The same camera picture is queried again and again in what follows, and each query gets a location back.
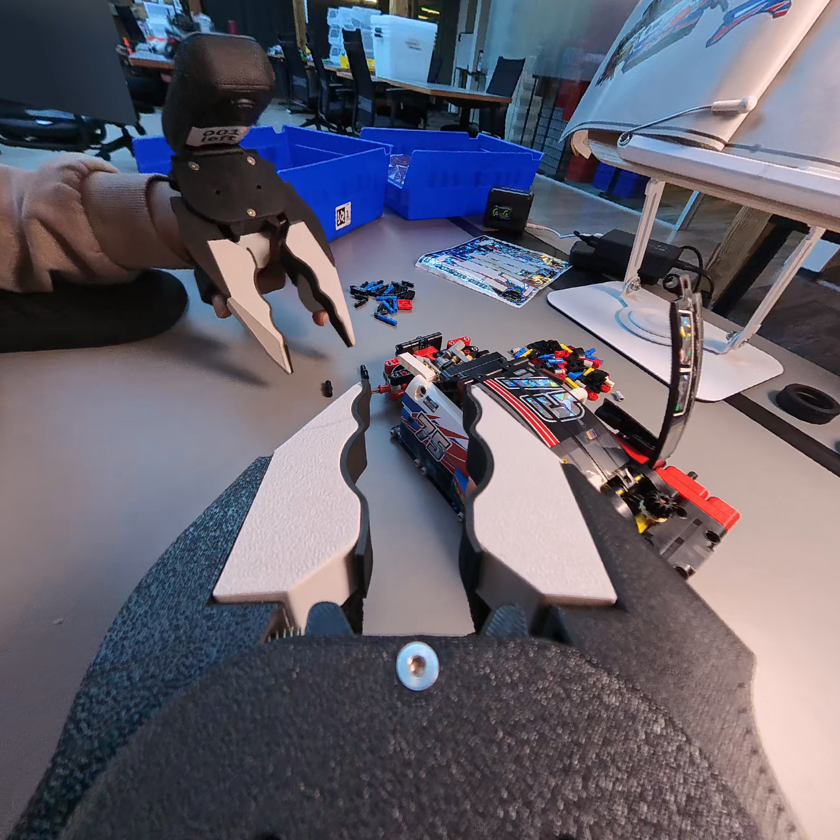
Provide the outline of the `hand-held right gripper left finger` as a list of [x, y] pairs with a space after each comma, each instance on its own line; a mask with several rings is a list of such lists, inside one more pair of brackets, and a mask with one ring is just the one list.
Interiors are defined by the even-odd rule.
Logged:
[[219, 603], [274, 603], [302, 630], [320, 602], [362, 631], [372, 573], [370, 513], [357, 487], [367, 466], [371, 384], [359, 382], [270, 458], [213, 588]]

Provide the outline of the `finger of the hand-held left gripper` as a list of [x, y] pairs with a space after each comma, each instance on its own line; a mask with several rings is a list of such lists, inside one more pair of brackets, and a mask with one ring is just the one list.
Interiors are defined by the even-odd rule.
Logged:
[[259, 273], [270, 260], [270, 237], [243, 236], [238, 242], [227, 238], [210, 239], [207, 245], [217, 270], [217, 283], [227, 293], [228, 309], [271, 359], [291, 374], [293, 367], [287, 343], [257, 284]]
[[316, 216], [279, 213], [280, 263], [318, 326], [331, 325], [348, 347], [355, 345], [350, 310], [333, 253]]

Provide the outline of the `lego race car model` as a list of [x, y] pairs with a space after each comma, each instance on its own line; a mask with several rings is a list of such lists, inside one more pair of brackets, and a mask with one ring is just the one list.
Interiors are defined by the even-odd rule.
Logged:
[[[699, 305], [687, 275], [667, 277], [677, 304]], [[463, 419], [471, 385], [508, 393], [514, 411], [546, 429], [547, 442], [582, 472], [639, 534], [684, 578], [693, 575], [739, 521], [739, 512], [667, 464], [680, 441], [696, 395], [688, 383], [670, 385], [657, 435], [607, 400], [580, 402], [552, 373], [509, 354], [477, 348], [469, 337], [442, 344], [441, 332], [397, 344], [384, 363], [384, 394], [401, 407], [391, 437], [447, 499], [459, 520], [474, 489], [467, 470]]]

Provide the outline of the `person's left forearm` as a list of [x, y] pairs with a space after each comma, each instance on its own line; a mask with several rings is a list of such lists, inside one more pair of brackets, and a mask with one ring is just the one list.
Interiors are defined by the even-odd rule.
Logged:
[[34, 171], [3, 164], [2, 290], [50, 292], [54, 273], [84, 284], [178, 267], [154, 225], [153, 184], [78, 154]]

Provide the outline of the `pile of blue black lego pins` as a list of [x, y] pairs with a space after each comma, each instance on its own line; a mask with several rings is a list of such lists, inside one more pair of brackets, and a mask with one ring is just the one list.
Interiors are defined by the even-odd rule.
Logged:
[[414, 310], [416, 287], [406, 280], [369, 280], [351, 285], [349, 294], [355, 309], [370, 305], [377, 321], [395, 327], [401, 314]]

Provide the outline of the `lego instruction leaflet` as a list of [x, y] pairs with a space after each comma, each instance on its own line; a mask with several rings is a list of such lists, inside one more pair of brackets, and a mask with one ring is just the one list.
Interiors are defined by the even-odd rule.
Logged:
[[522, 308], [571, 267], [571, 263], [490, 236], [422, 255], [416, 268]]

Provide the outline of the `black lego tire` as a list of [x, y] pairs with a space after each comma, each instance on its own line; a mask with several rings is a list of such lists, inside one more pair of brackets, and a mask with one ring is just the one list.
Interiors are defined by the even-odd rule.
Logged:
[[811, 425], [826, 425], [839, 416], [837, 399], [811, 385], [791, 383], [777, 392], [776, 405], [792, 417]]

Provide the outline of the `blue plastic bin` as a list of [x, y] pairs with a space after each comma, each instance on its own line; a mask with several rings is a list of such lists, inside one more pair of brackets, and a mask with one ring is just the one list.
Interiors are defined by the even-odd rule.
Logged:
[[364, 128], [361, 138], [408, 158], [402, 177], [388, 177], [385, 205], [409, 220], [481, 216], [493, 187], [529, 192], [543, 158], [486, 133]]
[[265, 235], [280, 246], [278, 214], [316, 216], [327, 240], [383, 214], [390, 148], [294, 126], [281, 131], [211, 122], [185, 145], [162, 136], [133, 142], [141, 173], [181, 186], [179, 224], [207, 239]]

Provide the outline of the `small black cube device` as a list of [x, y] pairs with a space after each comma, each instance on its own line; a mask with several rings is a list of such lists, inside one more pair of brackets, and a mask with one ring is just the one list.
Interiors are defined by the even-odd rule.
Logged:
[[485, 229], [520, 237], [525, 231], [532, 209], [534, 193], [496, 185], [488, 193], [482, 221]]

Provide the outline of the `dark partition panel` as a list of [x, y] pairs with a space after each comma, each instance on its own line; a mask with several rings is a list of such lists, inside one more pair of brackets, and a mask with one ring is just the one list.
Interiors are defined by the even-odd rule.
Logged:
[[107, 1], [2, 1], [1, 99], [134, 124]]

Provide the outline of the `white storage box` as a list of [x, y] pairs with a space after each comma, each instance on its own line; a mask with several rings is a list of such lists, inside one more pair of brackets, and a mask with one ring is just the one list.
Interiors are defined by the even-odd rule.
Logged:
[[427, 83], [437, 24], [393, 15], [371, 18], [374, 73], [393, 81]]

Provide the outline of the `black power adapter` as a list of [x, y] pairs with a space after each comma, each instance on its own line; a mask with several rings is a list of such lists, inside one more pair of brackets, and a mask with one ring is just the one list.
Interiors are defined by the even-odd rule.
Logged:
[[[623, 278], [633, 250], [635, 235], [615, 228], [605, 234], [574, 233], [577, 241], [570, 250], [572, 266]], [[649, 239], [638, 271], [644, 285], [653, 285], [666, 277], [679, 262], [682, 248]]]

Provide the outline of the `red storage bins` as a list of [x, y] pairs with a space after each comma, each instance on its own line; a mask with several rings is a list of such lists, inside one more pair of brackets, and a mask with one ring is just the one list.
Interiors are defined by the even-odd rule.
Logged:
[[[563, 108], [565, 118], [571, 119], [589, 86], [590, 82], [588, 80], [578, 80], [574, 83], [574, 86], [570, 89], [568, 101]], [[593, 154], [584, 157], [574, 152], [571, 147], [571, 138], [567, 138], [563, 142], [563, 156], [559, 168], [562, 181], [576, 185], [590, 184], [599, 164], [600, 162]]]

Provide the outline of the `blue crates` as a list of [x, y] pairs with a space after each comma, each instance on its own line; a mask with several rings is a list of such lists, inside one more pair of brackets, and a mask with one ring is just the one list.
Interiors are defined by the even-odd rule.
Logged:
[[592, 187], [611, 200], [636, 200], [644, 198], [649, 177], [622, 170], [610, 164], [598, 164]]

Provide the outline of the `wooden table leg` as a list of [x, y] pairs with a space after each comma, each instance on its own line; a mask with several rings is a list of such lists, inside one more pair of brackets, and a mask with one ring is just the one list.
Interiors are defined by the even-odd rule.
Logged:
[[714, 287], [709, 309], [729, 317], [795, 230], [787, 217], [741, 207], [707, 266]]

